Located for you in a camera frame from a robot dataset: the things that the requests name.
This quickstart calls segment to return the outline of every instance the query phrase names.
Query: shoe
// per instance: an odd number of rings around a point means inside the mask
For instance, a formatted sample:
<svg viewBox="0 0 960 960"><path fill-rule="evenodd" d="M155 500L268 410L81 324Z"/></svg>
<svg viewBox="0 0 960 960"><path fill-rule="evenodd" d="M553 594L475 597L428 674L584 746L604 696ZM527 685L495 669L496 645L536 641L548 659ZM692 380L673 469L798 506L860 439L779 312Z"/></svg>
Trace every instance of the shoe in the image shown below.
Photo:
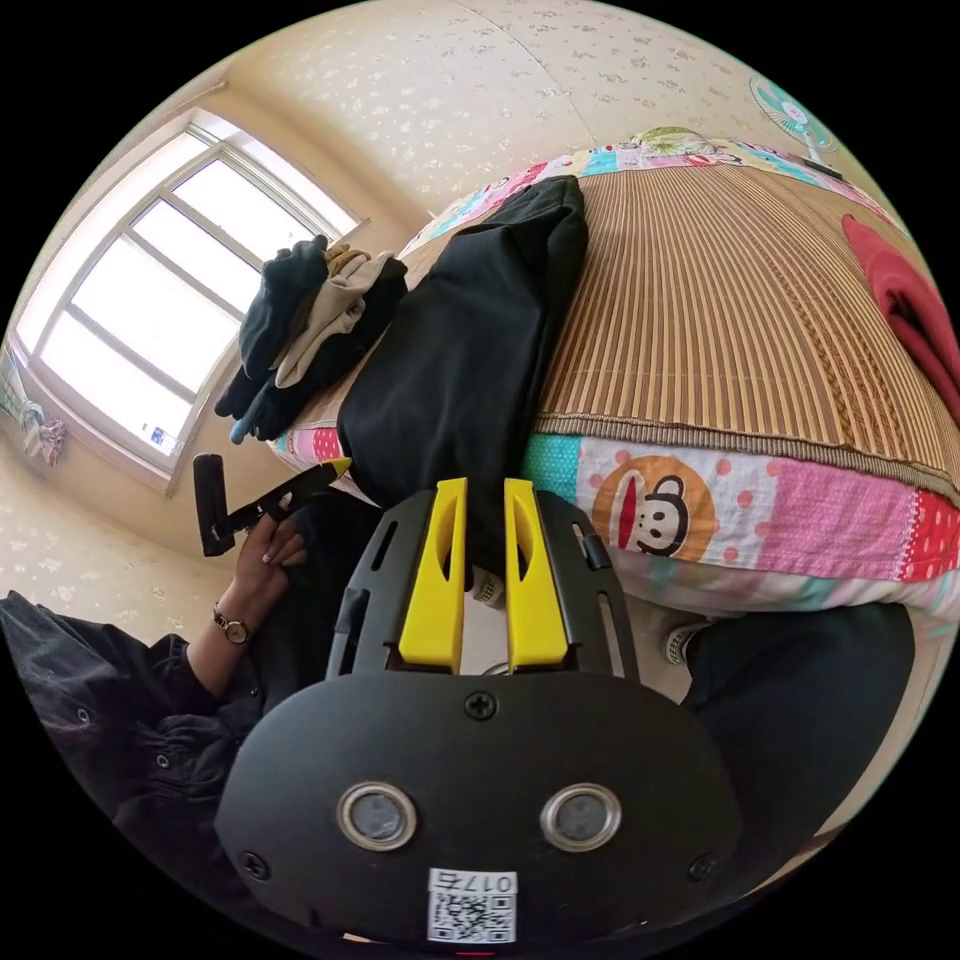
<svg viewBox="0 0 960 960"><path fill-rule="evenodd" d="M488 573L479 567L473 568L473 589L470 595L474 600L499 610L506 605L505 593L504 583L496 574Z"/></svg>
<svg viewBox="0 0 960 960"><path fill-rule="evenodd" d="M667 639L663 645L663 655L668 663L675 667L686 666L687 663L687 644L702 630L712 627L716 621L700 620L697 623L686 623L679 627L674 627L667 634Z"/></svg>

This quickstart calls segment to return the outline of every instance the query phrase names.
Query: wrist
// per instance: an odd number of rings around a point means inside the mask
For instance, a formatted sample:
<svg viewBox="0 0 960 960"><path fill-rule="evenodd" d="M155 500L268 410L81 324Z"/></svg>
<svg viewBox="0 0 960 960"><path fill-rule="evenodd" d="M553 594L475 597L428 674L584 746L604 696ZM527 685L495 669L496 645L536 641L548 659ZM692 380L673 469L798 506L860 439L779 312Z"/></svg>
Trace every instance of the wrist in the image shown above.
<svg viewBox="0 0 960 960"><path fill-rule="evenodd" d="M262 592L251 590L233 581L217 602L217 609L227 620L239 620L251 633L263 625L273 601Z"/></svg>

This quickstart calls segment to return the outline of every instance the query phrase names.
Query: hand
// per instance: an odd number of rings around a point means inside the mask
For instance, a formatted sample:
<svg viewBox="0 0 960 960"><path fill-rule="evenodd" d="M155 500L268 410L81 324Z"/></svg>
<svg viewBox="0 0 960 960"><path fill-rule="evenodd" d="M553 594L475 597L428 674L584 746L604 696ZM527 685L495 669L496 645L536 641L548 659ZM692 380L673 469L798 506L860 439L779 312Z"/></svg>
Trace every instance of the hand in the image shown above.
<svg viewBox="0 0 960 960"><path fill-rule="evenodd" d="M231 593L258 609L269 610L290 585L286 569L306 559L303 538L293 519L277 523L264 514L240 548Z"/></svg>

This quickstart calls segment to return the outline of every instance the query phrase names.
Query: woven mat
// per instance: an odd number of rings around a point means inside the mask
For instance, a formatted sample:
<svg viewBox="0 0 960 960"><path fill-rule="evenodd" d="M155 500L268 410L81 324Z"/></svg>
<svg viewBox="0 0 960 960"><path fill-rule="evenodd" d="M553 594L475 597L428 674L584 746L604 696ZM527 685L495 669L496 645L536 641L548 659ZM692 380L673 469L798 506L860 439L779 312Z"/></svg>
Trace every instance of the woven mat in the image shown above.
<svg viewBox="0 0 960 960"><path fill-rule="evenodd" d="M960 505L960 432L890 332L840 221L852 213L929 276L907 237L851 200L754 169L580 186L590 247L538 432L813 460ZM411 287L452 235L405 258ZM355 375L300 422L335 424Z"/></svg>

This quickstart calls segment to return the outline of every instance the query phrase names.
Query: teal fan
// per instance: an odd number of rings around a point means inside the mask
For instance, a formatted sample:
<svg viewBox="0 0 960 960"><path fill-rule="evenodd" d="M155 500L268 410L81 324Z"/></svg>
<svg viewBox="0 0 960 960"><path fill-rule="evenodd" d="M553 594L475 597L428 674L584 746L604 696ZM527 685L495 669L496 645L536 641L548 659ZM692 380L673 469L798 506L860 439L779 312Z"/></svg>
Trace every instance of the teal fan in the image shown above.
<svg viewBox="0 0 960 960"><path fill-rule="evenodd" d="M764 77L752 77L750 92L760 109L784 133L806 144L811 160L822 163L818 151L832 153L837 149L830 131L775 83Z"/></svg>

